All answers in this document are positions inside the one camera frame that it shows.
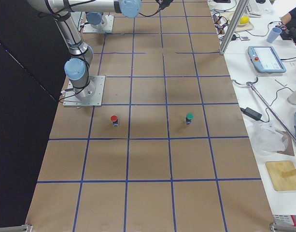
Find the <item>green push button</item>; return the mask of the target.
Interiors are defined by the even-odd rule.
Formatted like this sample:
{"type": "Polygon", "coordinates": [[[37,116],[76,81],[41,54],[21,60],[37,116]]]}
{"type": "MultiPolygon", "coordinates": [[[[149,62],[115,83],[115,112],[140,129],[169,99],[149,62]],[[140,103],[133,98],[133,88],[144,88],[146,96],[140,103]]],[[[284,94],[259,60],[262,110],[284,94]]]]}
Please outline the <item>green push button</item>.
{"type": "Polygon", "coordinates": [[[192,113],[188,113],[185,117],[185,123],[186,125],[189,125],[192,123],[192,120],[193,120],[194,116],[192,113]]]}

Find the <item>aluminium frame post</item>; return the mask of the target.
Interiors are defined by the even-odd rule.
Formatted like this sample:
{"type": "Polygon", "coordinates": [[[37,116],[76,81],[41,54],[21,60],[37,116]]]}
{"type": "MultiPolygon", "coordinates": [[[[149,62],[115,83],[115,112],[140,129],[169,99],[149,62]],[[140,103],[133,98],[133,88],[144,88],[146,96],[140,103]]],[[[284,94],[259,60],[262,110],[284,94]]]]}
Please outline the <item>aluminium frame post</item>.
{"type": "Polygon", "coordinates": [[[232,36],[234,34],[234,31],[237,27],[237,25],[240,22],[240,19],[247,7],[249,0],[240,0],[237,4],[237,7],[235,9],[235,12],[232,16],[232,19],[229,23],[229,26],[227,28],[227,31],[225,33],[225,36],[222,40],[221,46],[220,46],[220,50],[219,50],[219,54],[220,55],[224,55],[226,52],[226,49],[229,45],[229,43],[231,42],[232,36]]]}

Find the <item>black power adapter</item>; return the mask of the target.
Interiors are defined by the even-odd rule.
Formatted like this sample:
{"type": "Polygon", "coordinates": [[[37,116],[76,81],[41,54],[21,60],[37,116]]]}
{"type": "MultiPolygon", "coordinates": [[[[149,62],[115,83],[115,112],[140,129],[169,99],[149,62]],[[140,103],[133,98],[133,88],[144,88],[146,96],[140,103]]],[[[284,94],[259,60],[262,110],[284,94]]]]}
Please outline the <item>black power adapter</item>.
{"type": "Polygon", "coordinates": [[[249,108],[249,107],[246,107],[246,108],[244,109],[243,113],[244,113],[246,116],[248,116],[248,117],[250,117],[250,118],[252,118],[252,119],[254,119],[254,120],[256,120],[256,121],[259,121],[259,120],[261,119],[261,117],[262,117],[262,114],[261,114],[261,113],[255,111],[255,110],[253,110],[253,109],[251,109],[251,108],[249,108]]]}

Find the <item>wooden cutting board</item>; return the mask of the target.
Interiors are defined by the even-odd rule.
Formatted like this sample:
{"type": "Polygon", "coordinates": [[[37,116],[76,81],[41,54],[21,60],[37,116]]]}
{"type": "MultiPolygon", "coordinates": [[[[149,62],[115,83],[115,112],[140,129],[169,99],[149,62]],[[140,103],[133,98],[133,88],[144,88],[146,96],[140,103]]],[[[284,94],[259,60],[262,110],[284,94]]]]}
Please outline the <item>wooden cutting board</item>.
{"type": "Polygon", "coordinates": [[[269,161],[265,166],[275,191],[296,191],[296,168],[291,161],[269,161]]]}

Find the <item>yellow ball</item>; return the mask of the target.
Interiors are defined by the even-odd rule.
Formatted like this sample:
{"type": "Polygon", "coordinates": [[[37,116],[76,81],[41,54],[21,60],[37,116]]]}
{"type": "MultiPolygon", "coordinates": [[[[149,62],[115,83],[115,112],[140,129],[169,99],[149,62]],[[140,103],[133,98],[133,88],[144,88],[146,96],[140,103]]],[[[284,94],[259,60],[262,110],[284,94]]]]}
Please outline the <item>yellow ball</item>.
{"type": "Polygon", "coordinates": [[[238,26],[244,26],[244,25],[247,25],[249,23],[250,19],[248,16],[243,16],[241,17],[239,23],[238,23],[238,26]]]}

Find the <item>person in dark clothes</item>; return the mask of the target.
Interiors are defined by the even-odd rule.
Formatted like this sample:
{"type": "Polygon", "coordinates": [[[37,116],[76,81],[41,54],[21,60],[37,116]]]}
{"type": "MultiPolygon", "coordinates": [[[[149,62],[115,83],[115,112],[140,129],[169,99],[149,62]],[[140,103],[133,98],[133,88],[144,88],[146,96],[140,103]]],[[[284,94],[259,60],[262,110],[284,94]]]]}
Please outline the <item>person in dark clothes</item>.
{"type": "Polygon", "coordinates": [[[292,39],[296,44],[296,7],[282,16],[281,22],[286,27],[285,32],[281,33],[281,37],[292,39]]]}

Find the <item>clear plastic bag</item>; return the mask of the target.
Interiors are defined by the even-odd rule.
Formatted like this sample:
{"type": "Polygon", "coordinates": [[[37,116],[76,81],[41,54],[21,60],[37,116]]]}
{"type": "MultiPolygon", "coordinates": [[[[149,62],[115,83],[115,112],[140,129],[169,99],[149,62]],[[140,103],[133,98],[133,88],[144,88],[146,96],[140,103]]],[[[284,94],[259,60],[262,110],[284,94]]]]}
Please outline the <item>clear plastic bag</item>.
{"type": "Polygon", "coordinates": [[[255,122],[249,128],[251,145],[259,154],[283,152],[288,148],[289,136],[272,123],[255,122]]]}

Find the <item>light blue plastic cup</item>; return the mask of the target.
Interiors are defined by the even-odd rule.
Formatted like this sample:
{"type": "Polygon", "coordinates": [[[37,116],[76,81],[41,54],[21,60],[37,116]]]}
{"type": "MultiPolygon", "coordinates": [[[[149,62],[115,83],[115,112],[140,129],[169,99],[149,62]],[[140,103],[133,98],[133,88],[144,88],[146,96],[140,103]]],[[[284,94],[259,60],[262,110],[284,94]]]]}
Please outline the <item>light blue plastic cup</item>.
{"type": "Polygon", "coordinates": [[[281,34],[281,32],[282,32],[282,29],[279,27],[272,28],[269,35],[267,36],[266,41],[268,43],[274,42],[278,38],[278,36],[281,34]]]}

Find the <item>metal walking cane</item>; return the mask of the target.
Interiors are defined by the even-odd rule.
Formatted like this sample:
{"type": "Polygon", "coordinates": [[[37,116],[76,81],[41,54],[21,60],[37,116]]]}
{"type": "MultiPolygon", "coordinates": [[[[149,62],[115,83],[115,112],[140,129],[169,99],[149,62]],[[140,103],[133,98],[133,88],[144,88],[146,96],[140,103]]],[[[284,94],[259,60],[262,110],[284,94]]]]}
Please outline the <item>metal walking cane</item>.
{"type": "Polygon", "coordinates": [[[232,82],[240,87],[250,88],[259,97],[259,99],[263,102],[263,104],[266,106],[266,108],[269,109],[269,111],[276,118],[276,120],[281,124],[281,126],[285,129],[285,131],[290,135],[292,141],[296,144],[296,136],[290,131],[290,129],[286,126],[284,121],[279,117],[279,115],[274,111],[274,109],[269,105],[269,103],[264,99],[264,97],[261,95],[261,93],[254,86],[254,84],[256,84],[258,82],[258,77],[256,78],[256,80],[254,82],[248,81],[245,84],[241,84],[234,79],[232,80],[232,82]]]}

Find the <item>red push button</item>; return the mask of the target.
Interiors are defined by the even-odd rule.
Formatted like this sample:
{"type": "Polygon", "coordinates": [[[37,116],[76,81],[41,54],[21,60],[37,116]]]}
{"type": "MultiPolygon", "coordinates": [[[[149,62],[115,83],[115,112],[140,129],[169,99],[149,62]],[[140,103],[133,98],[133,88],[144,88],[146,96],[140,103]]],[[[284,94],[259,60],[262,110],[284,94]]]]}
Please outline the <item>red push button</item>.
{"type": "Polygon", "coordinates": [[[119,126],[119,121],[118,121],[118,116],[117,115],[112,115],[111,118],[110,118],[110,120],[111,120],[112,125],[114,127],[119,126]]]}

